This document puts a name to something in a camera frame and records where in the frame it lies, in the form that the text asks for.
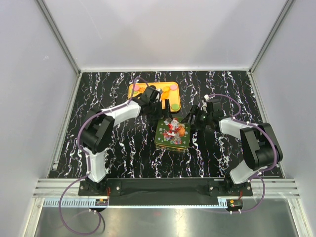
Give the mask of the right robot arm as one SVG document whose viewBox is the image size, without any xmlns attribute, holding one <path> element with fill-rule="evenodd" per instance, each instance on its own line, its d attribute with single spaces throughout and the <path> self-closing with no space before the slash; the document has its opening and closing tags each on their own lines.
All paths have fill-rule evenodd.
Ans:
<svg viewBox="0 0 316 237">
<path fill-rule="evenodd" d="M 283 152 L 269 123 L 249 123 L 225 116 L 217 99 L 206 100 L 202 107 L 192 106 L 182 122 L 190 124 L 196 131 L 210 126 L 216 132 L 241 141 L 243 161 L 229 172 L 229 180 L 224 183 L 228 195 L 237 195 L 242 189 L 241 184 L 261 172 L 272 170 L 283 160 Z"/>
</svg>

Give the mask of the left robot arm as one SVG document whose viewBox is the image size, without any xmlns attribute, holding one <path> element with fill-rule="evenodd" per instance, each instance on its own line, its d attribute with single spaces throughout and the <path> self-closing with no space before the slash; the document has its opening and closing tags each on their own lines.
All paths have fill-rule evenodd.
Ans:
<svg viewBox="0 0 316 237">
<path fill-rule="evenodd" d="M 97 196 L 107 188 L 103 179 L 106 177 L 104 152 L 110 143 L 112 130 L 118 124 L 139 116 L 147 116 L 152 120 L 171 117 L 171 106 L 168 98 L 163 98 L 162 89 L 152 86 L 137 96 L 129 98 L 117 106 L 90 110 L 86 121 L 77 136 L 78 148 L 86 156 L 86 179 L 90 181 L 89 189 Z"/>
</svg>

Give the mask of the gold tin lid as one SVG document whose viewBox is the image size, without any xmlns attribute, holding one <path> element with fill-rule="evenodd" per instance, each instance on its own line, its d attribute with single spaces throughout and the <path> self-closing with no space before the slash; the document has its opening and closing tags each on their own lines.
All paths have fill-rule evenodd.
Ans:
<svg viewBox="0 0 316 237">
<path fill-rule="evenodd" d="M 164 118 L 157 123 L 155 134 L 156 148 L 184 152 L 190 143 L 191 127 L 181 122 L 182 118 Z"/>
</svg>

